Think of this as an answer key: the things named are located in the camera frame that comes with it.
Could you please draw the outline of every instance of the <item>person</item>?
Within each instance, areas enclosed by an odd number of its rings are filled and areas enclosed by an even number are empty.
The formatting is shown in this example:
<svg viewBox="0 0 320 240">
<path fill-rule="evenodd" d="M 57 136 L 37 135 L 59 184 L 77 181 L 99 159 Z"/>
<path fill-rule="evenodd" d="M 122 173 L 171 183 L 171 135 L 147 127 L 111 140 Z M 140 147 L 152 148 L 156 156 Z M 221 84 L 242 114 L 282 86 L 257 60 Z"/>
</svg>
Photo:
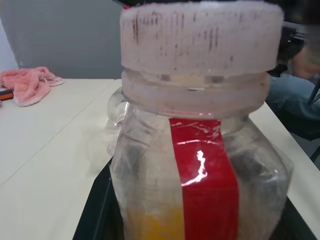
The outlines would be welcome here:
<svg viewBox="0 0 320 240">
<path fill-rule="evenodd" d="M 320 65 L 307 63 L 307 55 L 307 48 L 303 45 L 298 53 L 294 53 L 291 59 L 294 76 L 274 75 L 275 71 L 269 73 L 271 83 L 266 103 L 276 115 L 287 111 L 301 119 L 320 121 L 320 100 L 308 104 L 315 85 L 307 80 L 320 73 Z"/>
</svg>

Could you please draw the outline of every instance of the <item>red object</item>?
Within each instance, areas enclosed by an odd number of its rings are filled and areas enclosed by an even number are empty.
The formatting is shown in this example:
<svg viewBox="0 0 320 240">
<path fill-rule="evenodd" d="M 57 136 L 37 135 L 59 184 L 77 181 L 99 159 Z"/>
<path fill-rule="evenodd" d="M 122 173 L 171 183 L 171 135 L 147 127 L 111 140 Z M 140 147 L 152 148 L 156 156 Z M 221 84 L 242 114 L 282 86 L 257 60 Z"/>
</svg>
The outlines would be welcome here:
<svg viewBox="0 0 320 240">
<path fill-rule="evenodd" d="M 170 119 L 183 197 L 185 240 L 237 240 L 239 189 L 221 121 Z"/>
</svg>

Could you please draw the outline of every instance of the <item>white lid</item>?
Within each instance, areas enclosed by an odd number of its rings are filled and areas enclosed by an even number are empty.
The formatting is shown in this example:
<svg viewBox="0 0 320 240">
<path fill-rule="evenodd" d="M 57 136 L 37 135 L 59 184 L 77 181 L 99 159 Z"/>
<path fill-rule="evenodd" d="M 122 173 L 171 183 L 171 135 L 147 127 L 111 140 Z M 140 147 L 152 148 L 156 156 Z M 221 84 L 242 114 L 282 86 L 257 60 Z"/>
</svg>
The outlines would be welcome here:
<svg viewBox="0 0 320 240">
<path fill-rule="evenodd" d="M 283 13 L 263 1 L 149 4 L 121 14 L 122 65 L 154 74 L 261 73 L 276 65 Z"/>
</svg>

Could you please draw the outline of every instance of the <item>wall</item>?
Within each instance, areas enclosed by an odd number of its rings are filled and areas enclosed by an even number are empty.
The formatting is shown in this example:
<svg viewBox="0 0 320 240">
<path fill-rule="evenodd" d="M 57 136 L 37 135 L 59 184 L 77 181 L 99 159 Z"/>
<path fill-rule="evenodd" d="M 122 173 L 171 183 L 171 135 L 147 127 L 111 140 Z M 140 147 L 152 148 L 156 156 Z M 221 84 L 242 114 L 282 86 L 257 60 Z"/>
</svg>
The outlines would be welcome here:
<svg viewBox="0 0 320 240">
<path fill-rule="evenodd" d="M 17 69 L 14 54 L 9 46 L 8 39 L 0 19 L 0 72 L 8 69 Z"/>
<path fill-rule="evenodd" d="M 20 68 L 119 78 L 120 11 L 112 0 L 3 0 L 0 16 Z"/>
</svg>

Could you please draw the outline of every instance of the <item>glass jar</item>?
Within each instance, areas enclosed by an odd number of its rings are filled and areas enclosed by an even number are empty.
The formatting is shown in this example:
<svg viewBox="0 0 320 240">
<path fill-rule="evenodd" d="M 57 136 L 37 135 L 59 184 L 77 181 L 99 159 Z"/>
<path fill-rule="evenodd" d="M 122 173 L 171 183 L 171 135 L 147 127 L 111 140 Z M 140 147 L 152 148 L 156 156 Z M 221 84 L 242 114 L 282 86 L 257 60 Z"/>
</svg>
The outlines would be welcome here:
<svg viewBox="0 0 320 240">
<path fill-rule="evenodd" d="M 133 107 L 110 172 L 126 240 L 269 239 L 292 167 L 248 115 L 268 94 L 282 18 L 251 1 L 122 13 L 122 90 Z"/>
</svg>

